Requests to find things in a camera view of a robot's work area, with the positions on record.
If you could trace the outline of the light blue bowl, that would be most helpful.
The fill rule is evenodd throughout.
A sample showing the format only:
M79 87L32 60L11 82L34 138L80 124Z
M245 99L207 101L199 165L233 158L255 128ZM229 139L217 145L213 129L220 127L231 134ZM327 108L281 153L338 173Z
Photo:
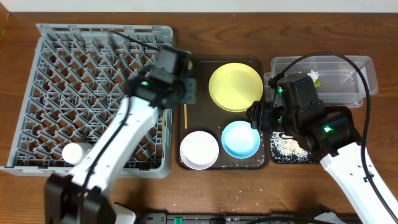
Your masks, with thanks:
M259 149L261 136L247 121L234 121L224 128L221 143L230 156L247 159L255 155Z

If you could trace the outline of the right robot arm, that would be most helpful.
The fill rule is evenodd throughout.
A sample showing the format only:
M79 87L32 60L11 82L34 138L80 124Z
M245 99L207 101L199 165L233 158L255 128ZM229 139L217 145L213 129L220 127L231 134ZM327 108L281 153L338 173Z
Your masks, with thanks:
M317 156L363 223L397 223L397 199L373 166L348 108L321 100L287 100L279 107L255 101L246 114L252 128L283 132Z

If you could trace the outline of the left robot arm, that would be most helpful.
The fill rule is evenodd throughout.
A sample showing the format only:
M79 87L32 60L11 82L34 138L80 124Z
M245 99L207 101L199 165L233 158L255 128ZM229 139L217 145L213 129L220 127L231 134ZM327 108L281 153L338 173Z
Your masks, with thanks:
M66 175L52 174L44 187L46 223L135 223L130 209L111 203L116 181L159 111L194 104L197 81L171 75L129 80L127 94L100 139Z

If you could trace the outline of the pink bowl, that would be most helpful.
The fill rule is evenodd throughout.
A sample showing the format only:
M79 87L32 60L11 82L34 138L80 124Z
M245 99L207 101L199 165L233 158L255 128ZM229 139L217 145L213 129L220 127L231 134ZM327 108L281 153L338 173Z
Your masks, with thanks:
M182 162L193 170L211 167L219 156L216 138L205 131L194 131L184 137L180 144Z

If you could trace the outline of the white napkin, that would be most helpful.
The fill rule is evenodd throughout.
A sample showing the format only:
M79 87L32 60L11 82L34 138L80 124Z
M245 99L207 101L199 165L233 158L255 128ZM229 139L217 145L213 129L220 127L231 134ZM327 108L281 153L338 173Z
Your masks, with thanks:
M307 73L307 75L313 80L313 82L316 82L319 77L319 73L315 72L314 70L311 70L311 72Z

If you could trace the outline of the yellow plate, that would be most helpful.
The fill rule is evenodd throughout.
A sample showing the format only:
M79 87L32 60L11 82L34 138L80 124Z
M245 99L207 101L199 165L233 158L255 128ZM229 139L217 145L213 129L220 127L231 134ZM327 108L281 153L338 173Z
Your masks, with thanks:
M258 72L243 63L218 67L210 77L208 89L216 105L234 113L246 111L262 98L264 91Z

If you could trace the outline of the green orange snack wrapper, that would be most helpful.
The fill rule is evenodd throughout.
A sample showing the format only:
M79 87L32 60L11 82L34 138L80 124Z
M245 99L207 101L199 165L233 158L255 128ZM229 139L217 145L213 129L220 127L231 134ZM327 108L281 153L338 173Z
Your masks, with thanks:
M315 82L314 82L314 85L316 86L316 87L320 87L321 86L321 81L320 80L316 80Z

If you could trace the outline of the wooden chopstick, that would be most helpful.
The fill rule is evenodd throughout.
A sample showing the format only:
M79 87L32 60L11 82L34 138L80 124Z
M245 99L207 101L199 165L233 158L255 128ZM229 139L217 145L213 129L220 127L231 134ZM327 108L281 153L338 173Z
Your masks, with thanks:
M188 129L188 121L187 121L187 105L183 105L183 117L184 117L184 128Z

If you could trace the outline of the white cup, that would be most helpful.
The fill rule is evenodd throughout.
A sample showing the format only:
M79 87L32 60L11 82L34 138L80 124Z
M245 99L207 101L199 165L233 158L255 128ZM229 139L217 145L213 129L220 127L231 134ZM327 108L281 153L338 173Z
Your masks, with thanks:
M62 158L65 162L75 166L87 156L92 148L93 146L87 142L72 142L62 149Z

